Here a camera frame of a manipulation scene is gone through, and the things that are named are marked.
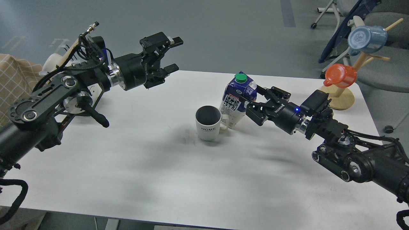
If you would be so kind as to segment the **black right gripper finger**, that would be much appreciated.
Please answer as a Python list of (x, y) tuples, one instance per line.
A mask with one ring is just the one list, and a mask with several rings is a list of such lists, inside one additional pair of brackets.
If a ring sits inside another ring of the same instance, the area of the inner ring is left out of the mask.
[(257, 103), (252, 100), (249, 100), (245, 98), (244, 96), (239, 97), (239, 110), (240, 111), (246, 111), (246, 110), (255, 110), (255, 111), (261, 111), (263, 110), (262, 108), (267, 106), (266, 103)]
[(274, 99), (274, 93), (269, 88), (263, 88), (261, 86), (257, 86), (257, 93), (261, 96), (264, 96), (266, 99), (266, 103), (272, 103)]

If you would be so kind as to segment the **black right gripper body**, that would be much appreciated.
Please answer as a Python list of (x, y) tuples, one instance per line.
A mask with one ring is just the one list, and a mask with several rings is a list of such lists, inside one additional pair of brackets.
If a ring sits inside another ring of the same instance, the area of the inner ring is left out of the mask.
[(269, 89), (274, 93), (273, 102), (267, 103), (261, 111), (246, 110), (247, 117), (258, 126), (269, 120), (288, 134), (305, 133), (305, 115), (298, 105), (289, 102), (291, 94), (277, 87)]

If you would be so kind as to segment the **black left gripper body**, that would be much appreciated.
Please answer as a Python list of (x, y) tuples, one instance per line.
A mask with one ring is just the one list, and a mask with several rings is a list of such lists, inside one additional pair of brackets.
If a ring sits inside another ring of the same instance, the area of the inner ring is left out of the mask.
[(142, 38), (142, 53), (126, 54), (114, 58), (112, 71), (116, 73), (119, 85), (125, 90), (130, 90), (140, 85), (146, 89), (163, 84), (170, 74), (170, 66), (160, 67), (160, 62), (165, 53), (170, 49), (170, 39), (159, 32)]

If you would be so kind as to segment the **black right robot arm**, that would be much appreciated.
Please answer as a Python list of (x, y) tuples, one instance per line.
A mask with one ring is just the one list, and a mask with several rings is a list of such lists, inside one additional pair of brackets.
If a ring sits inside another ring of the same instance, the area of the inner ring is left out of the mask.
[(290, 93), (257, 86), (267, 101), (257, 103), (241, 94), (246, 115), (257, 125), (272, 121), (288, 134), (297, 131), (311, 140), (323, 138), (312, 158), (345, 182), (374, 182), (408, 203), (408, 156), (398, 138), (374, 136), (350, 130), (333, 118), (329, 93), (314, 91), (300, 106), (289, 102)]

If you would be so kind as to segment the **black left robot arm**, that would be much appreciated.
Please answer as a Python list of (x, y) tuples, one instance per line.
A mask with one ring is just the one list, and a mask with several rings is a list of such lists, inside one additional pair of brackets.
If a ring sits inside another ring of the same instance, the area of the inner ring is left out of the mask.
[(18, 161), (33, 148), (40, 151), (60, 145), (63, 131), (75, 116), (90, 116), (107, 128), (109, 121), (96, 111), (103, 93), (120, 86), (127, 91), (143, 85), (149, 89), (165, 83), (165, 78), (178, 71), (172, 64), (160, 62), (170, 48), (183, 44), (180, 37), (163, 32), (142, 38), (142, 52), (126, 54), (108, 61), (111, 51), (101, 37), (90, 37), (98, 22), (81, 33), (51, 71), (46, 71), (27, 97), (14, 101), (6, 115), (9, 123), (1, 129), (1, 186), (21, 186), (21, 191), (1, 224), (17, 212), (28, 192), (24, 180), (5, 179)]

